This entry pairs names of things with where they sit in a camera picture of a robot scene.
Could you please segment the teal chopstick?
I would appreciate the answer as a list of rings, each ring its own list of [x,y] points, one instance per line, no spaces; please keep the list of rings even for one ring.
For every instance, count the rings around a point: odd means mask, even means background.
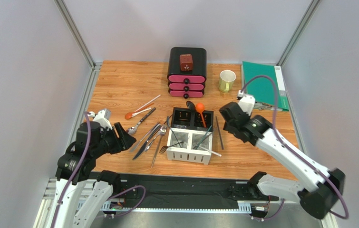
[[[200,140],[200,142],[193,148],[195,150],[197,150],[199,148],[199,146],[202,144],[202,142],[206,139],[206,137],[208,136],[208,133],[210,132],[210,130],[212,129],[212,125],[207,129],[206,133],[204,134],[204,136],[202,137],[202,139]]]

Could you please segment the orange plastic spoon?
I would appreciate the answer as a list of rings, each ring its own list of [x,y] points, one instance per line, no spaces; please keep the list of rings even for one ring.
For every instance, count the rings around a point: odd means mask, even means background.
[[[204,104],[202,104],[202,103],[197,103],[196,106],[195,106],[195,109],[196,109],[196,111],[200,114],[201,119],[202,119],[203,126],[204,126],[204,128],[206,128],[206,122],[205,122],[204,114],[203,114],[203,112],[204,112],[204,110],[205,110]]]

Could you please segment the pale yellow mug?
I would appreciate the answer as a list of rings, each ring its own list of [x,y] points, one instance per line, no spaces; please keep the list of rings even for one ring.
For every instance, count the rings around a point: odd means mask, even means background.
[[[220,73],[218,88],[223,93],[228,93],[236,80],[236,74],[231,70],[223,70]]]

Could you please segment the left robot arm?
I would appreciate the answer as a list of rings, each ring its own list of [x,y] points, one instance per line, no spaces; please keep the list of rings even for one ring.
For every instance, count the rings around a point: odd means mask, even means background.
[[[120,123],[111,124],[111,112],[84,112],[86,122],[76,131],[76,139],[58,160],[56,190],[48,228],[88,228],[102,205],[121,189],[120,174],[102,171],[81,208],[78,203],[96,160],[104,154],[128,150],[136,138]]]

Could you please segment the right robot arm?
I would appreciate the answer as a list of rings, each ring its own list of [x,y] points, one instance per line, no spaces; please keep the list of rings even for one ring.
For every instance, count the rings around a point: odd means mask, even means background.
[[[342,200],[346,175],[317,163],[287,141],[274,124],[261,115],[252,116],[254,97],[245,95],[238,102],[220,108],[223,130],[244,143],[265,151],[287,168],[296,181],[257,172],[250,184],[263,195],[300,203],[312,217],[324,219],[338,200]]]

